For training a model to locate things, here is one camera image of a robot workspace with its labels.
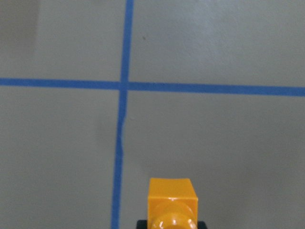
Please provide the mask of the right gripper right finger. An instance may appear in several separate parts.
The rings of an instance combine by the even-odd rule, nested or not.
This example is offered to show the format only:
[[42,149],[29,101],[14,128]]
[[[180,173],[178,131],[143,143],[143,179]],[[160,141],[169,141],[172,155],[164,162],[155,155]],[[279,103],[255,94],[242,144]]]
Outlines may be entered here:
[[198,229],[207,229],[207,225],[204,221],[200,220],[200,221],[197,222],[197,228]]

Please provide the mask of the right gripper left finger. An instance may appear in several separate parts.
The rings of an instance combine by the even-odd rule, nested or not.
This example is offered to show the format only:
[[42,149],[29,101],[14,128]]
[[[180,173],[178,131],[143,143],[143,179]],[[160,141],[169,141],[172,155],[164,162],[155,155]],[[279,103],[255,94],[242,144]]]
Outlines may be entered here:
[[140,219],[136,222],[136,229],[148,229],[147,220]]

